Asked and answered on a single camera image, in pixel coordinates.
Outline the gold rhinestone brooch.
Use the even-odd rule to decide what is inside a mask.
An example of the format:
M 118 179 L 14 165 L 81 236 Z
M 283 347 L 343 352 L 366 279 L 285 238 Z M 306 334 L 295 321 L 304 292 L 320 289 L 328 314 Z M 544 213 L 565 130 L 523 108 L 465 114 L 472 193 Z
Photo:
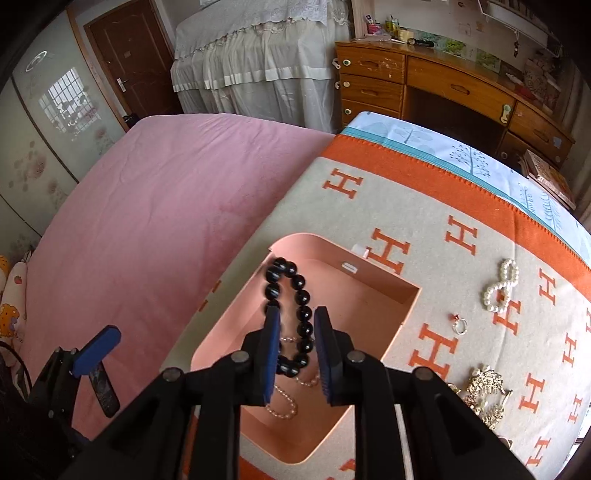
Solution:
M 448 386 L 493 431 L 504 419 L 507 402 L 513 394 L 505 386 L 503 376 L 489 365 L 473 368 L 462 388 L 453 383 Z

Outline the pink jewelry box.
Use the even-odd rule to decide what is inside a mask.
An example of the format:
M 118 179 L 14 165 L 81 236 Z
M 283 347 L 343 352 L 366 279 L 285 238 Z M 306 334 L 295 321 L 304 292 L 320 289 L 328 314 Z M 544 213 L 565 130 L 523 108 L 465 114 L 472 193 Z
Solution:
M 217 321 L 192 355 L 193 370 L 211 366 L 238 350 L 245 336 L 263 327 L 270 302 L 270 266 L 294 262 L 294 277 L 281 277 L 280 356 L 301 357 L 311 342 L 308 365 L 295 377 L 276 376 L 269 406 L 242 410 L 246 439 L 284 464 L 301 464 L 335 431 L 346 408 L 329 405 L 318 374 L 325 328 L 315 313 L 328 315 L 332 329 L 345 332 L 356 349 L 384 359 L 410 317 L 421 288 L 321 236 L 294 233 L 270 246 L 252 273 L 238 281 L 221 303 Z

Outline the pink bed sheet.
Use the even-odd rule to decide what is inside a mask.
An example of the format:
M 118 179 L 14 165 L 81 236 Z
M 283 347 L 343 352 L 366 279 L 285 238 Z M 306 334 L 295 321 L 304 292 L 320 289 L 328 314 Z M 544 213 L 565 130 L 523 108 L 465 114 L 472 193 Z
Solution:
M 152 116 L 129 130 L 55 215 L 27 269 L 21 355 L 37 376 L 57 348 L 106 325 L 122 404 L 157 375 L 192 315 L 329 133 L 231 114 Z

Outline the cartoon print pillow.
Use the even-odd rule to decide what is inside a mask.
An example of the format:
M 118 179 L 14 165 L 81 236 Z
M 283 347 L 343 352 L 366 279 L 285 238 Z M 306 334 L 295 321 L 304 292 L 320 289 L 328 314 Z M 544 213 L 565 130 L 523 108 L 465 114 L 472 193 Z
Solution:
M 11 265 L 1 256 L 1 340 L 19 351 L 27 323 L 26 314 L 27 264 Z

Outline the light blue patterned sheet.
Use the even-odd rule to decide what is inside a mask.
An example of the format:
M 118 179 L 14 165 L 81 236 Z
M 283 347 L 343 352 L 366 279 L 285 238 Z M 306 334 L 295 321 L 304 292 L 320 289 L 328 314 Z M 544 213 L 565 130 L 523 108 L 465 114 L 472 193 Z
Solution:
M 590 233 L 535 182 L 480 150 L 416 124 L 363 111 L 342 134 L 413 156 L 461 176 L 508 201 L 546 227 L 585 264 Z

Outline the white lace covered furniture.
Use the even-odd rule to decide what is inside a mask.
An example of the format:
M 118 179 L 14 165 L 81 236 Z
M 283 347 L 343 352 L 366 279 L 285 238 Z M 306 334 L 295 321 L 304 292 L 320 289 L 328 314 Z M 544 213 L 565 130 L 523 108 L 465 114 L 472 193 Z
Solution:
M 334 133 L 335 44 L 347 1 L 215 1 L 180 22 L 170 75 L 182 110 Z

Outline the stack of books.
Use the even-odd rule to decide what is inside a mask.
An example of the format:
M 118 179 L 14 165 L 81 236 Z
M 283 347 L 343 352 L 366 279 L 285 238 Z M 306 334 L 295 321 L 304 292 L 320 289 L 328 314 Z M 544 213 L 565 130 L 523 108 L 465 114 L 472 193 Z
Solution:
M 566 179 L 550 164 L 531 150 L 526 150 L 521 157 L 524 175 L 533 180 L 565 208 L 576 209 L 575 198 Z

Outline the wooden desk with drawers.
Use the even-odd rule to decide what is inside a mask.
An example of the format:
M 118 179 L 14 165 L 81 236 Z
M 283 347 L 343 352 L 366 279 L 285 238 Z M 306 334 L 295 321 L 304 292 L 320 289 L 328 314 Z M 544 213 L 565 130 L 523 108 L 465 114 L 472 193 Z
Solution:
M 363 111 L 402 119 L 514 167 L 531 150 L 561 168 L 567 129 L 509 80 L 431 48 L 352 40 L 335 45 L 342 123 Z

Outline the brown wooden door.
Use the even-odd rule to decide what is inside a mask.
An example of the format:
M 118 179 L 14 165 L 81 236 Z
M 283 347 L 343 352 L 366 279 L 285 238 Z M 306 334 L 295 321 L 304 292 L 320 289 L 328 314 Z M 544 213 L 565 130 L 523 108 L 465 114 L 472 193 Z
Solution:
M 151 1 L 125 2 L 84 30 L 128 115 L 142 119 L 182 112 L 171 82 L 171 48 Z

